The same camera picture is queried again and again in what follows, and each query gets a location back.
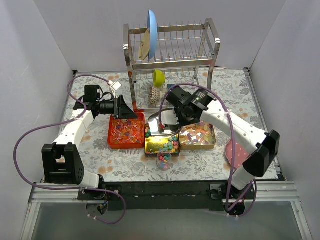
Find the star candy tin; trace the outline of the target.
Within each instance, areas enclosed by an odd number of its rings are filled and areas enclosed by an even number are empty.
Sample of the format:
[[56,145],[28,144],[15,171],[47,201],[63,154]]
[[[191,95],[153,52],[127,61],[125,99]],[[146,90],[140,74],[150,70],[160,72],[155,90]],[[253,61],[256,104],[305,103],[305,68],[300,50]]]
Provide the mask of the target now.
[[152,136],[148,124],[144,127],[144,152],[147,158],[155,158],[160,152],[168,152],[173,157],[180,155],[179,135]]

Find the orange lollipop candy tin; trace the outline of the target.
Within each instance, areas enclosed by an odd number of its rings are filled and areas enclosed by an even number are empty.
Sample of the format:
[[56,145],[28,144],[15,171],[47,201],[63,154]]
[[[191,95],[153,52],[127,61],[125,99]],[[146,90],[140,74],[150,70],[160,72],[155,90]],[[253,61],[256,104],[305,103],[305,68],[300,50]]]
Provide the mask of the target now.
[[145,146],[145,115],[136,113],[136,119],[109,119],[107,144],[113,150],[141,149]]

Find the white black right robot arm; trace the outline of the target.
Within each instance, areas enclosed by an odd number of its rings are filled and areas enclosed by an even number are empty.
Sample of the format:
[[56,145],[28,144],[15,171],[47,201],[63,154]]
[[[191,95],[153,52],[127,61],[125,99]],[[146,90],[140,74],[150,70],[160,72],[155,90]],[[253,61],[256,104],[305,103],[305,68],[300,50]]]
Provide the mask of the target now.
[[249,154],[245,162],[237,167],[232,162],[227,195],[237,199],[255,178],[265,175],[279,151],[280,134],[266,132],[246,122],[227,109],[219,96],[199,86],[193,94],[182,89],[181,84],[171,87],[164,97],[173,107],[179,127],[205,122],[228,135],[232,145],[240,144]]

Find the gold tin of candies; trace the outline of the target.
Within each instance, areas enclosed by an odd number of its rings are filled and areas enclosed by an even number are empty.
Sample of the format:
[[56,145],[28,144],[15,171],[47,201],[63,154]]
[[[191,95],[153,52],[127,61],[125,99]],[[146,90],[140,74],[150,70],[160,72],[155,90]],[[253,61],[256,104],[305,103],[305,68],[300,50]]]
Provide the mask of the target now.
[[217,143],[213,125],[203,121],[184,126],[178,136],[182,150],[212,150]]

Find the metal scoop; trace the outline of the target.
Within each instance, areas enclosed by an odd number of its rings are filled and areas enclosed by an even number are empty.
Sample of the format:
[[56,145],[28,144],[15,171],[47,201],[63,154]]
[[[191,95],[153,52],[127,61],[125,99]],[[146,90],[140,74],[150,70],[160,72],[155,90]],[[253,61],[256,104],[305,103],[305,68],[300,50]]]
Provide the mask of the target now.
[[173,108],[163,109],[161,113],[156,112],[148,118],[150,135],[168,137],[178,134],[182,127]]

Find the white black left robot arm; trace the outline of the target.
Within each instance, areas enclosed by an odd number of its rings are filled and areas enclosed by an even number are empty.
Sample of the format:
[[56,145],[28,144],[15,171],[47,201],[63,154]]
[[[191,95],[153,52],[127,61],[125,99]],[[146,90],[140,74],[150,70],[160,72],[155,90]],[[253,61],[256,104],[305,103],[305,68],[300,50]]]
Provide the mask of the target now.
[[122,95],[102,100],[99,85],[86,85],[84,96],[73,107],[74,121],[65,126],[53,143],[45,144],[41,150],[46,182],[89,188],[89,194],[95,200],[101,200],[106,196],[106,187],[101,184],[102,179],[98,174],[85,170],[78,147],[98,115],[111,115],[124,120],[138,118]]

